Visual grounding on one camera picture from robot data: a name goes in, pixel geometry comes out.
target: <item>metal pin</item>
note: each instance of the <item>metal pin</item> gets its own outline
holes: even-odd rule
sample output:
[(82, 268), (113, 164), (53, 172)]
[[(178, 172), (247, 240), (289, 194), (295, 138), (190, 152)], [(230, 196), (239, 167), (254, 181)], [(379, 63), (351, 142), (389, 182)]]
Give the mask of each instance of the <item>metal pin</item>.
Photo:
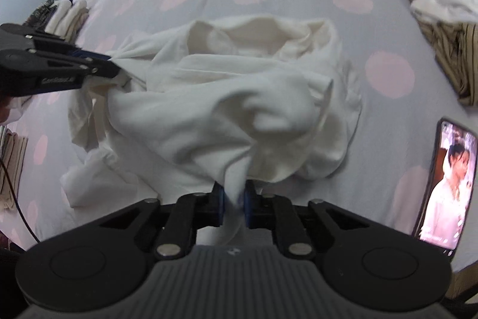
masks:
[(312, 246), (310, 246), (308, 243), (293, 243), (291, 246), (289, 246), (289, 252), (293, 255), (309, 255), (312, 253)]
[(181, 251), (181, 248), (175, 243), (164, 243), (156, 248), (158, 254), (162, 257), (172, 257)]

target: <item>woman on screen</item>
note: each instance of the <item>woman on screen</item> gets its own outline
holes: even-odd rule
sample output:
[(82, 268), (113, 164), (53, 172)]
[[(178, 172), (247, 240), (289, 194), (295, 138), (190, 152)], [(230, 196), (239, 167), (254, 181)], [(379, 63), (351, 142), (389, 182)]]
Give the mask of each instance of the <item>woman on screen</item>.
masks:
[(455, 249), (465, 219), (466, 204), (460, 184), (468, 171), (470, 152), (459, 143), (450, 146), (450, 171), (433, 189), (425, 212), (420, 238), (434, 245)]

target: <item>smartphone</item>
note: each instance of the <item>smartphone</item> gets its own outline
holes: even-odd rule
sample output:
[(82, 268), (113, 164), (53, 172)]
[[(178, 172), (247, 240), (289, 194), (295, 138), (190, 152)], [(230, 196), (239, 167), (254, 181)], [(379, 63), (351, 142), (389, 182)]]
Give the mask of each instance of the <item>smartphone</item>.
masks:
[(432, 166), (414, 236), (455, 255), (467, 219), (477, 165), (476, 135), (442, 118), (438, 122)]

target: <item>black cable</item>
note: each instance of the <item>black cable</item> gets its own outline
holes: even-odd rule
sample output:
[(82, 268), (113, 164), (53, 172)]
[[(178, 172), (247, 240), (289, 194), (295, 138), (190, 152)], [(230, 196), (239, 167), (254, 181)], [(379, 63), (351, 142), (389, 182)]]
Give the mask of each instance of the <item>black cable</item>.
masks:
[(7, 167), (5, 166), (5, 164), (3, 163), (3, 159), (1, 159), (1, 158), (0, 158), (0, 164), (1, 164), (1, 167), (3, 168), (3, 171), (5, 172), (5, 175), (6, 175), (6, 177), (7, 177), (8, 185), (10, 186), (10, 192), (11, 192), (11, 195), (13, 196), (13, 201), (15, 202), (15, 206), (17, 206), (17, 210), (18, 210), (18, 213), (20, 214), (20, 218), (22, 218), (23, 223), (25, 224), (27, 230), (28, 230), (29, 233), (32, 235), (32, 237), (33, 237), (38, 243), (40, 243), (40, 240), (37, 238), (37, 236), (35, 235), (35, 233), (32, 231), (32, 229), (31, 229), (30, 226), (28, 225), (28, 223), (27, 223), (25, 217), (23, 216), (22, 210), (20, 210), (20, 206), (18, 205), (17, 197), (15, 196), (15, 191), (13, 190), (13, 185), (11, 184), (10, 175), (8, 174)]

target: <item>polka dot bed sheet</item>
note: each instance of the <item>polka dot bed sheet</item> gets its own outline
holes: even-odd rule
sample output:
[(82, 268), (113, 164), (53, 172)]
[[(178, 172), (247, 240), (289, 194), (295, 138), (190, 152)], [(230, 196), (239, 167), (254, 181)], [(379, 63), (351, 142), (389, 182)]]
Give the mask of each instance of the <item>polka dot bed sheet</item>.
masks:
[[(474, 126), (435, 63), (408, 0), (86, 1), (90, 17), (76, 43), (103, 53), (134, 31), (155, 33), (193, 19), (266, 13), (331, 19), (359, 74), (363, 110), (346, 160), (331, 177), (314, 182), (292, 177), (268, 189), (296, 204), (320, 197), (410, 233), (425, 190), (437, 121), (448, 116)], [(86, 222), (69, 207), (60, 184), (60, 177), (85, 156), (70, 141), (69, 95), (35, 96), (11, 125), (29, 137), (19, 202), (40, 239)], [(16, 212), (0, 212), (0, 230), (24, 248), (34, 243)], [(477, 232), (478, 204), (472, 204), (455, 270), (478, 260)]]

